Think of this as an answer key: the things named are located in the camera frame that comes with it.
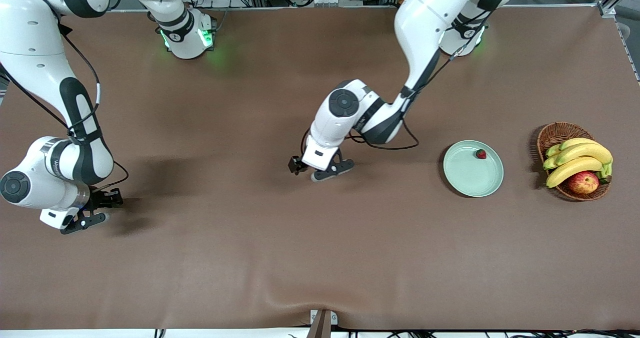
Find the red apple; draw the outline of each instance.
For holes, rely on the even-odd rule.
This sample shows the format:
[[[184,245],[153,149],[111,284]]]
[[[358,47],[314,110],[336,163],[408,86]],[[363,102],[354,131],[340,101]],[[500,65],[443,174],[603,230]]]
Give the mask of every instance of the red apple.
[[[569,189],[578,194],[589,194],[595,192],[599,187],[600,180],[590,171],[583,171],[569,178]]]

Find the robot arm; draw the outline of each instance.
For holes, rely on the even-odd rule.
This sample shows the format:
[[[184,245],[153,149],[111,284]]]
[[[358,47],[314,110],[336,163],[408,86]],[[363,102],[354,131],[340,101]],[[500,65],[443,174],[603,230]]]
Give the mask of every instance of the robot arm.
[[[213,48],[215,20],[208,14],[187,9],[183,0],[138,1],[158,23],[164,44],[176,57],[192,59]]]
[[[91,205],[90,185],[107,178],[114,166],[98,120],[91,115],[94,106],[69,67],[59,33],[58,14],[99,16],[109,0],[83,1],[55,0],[56,5],[50,5],[49,0],[0,0],[0,64],[71,127],[68,139],[36,140],[23,161],[2,177],[0,193],[15,205],[42,209],[40,219],[58,229]]]
[[[351,129],[358,131],[370,144],[390,142],[400,130],[409,107],[434,73],[446,31],[450,26],[457,26],[455,21],[461,18],[461,11],[472,4],[476,10],[482,7],[489,14],[506,1],[405,0],[395,15],[394,28],[409,63],[409,77],[395,101],[390,104],[384,102],[360,80],[341,83],[320,106],[306,139],[306,150],[302,158],[291,160],[290,170],[297,174],[307,165],[311,166],[317,169],[311,176],[313,181],[332,178],[350,170],[354,164],[351,160],[342,160],[339,147]],[[476,27],[481,22],[474,21]],[[457,56],[466,50],[470,37],[457,45],[452,55]],[[339,158],[337,163],[334,162],[336,155]]]

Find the plate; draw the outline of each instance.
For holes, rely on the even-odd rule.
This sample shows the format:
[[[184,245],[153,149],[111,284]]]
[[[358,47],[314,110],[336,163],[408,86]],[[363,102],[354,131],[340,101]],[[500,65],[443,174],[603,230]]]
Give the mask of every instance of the plate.
[[[486,159],[476,157],[484,149]],[[466,196],[483,197],[493,194],[503,183],[505,170],[498,153],[485,143],[462,140],[444,155],[444,174],[448,182]]]

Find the brown table surface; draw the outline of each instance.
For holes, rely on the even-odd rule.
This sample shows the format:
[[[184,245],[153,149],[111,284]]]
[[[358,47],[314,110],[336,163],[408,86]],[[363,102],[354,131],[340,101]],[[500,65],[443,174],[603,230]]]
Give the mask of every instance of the brown table surface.
[[[640,328],[640,90],[596,8],[500,9],[413,106],[418,148],[346,142],[352,172],[318,184],[290,174],[336,84],[361,78],[395,98],[408,68],[394,13],[231,12],[215,52],[192,61],[164,51],[144,14],[66,18],[131,173],[125,209],[63,236],[0,203],[0,327],[294,326],[330,308],[360,329]],[[553,121],[613,152],[606,197],[569,203],[540,188],[530,137]],[[13,88],[0,131],[2,172],[34,139],[64,135]],[[462,139],[501,156],[492,196],[443,183],[444,151]]]

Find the wicker basket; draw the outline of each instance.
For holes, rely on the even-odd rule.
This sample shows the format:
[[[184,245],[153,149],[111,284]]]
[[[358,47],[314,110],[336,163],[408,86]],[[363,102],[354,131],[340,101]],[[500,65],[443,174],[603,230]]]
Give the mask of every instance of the wicker basket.
[[[572,123],[558,121],[542,128],[540,134],[538,134],[537,136],[537,153],[540,155],[540,159],[542,160],[542,162],[544,162],[544,160],[546,159],[545,153],[547,149],[551,148],[551,146],[554,146],[555,144],[560,144],[565,140],[573,138],[588,138],[595,140],[594,136],[589,134],[588,131]],[[560,193],[571,199],[577,201],[590,201],[600,199],[609,191],[610,187],[611,183],[601,184],[593,193],[576,194],[574,192],[571,192],[571,190],[569,190],[569,185],[567,184],[567,182],[563,181],[556,188]]]

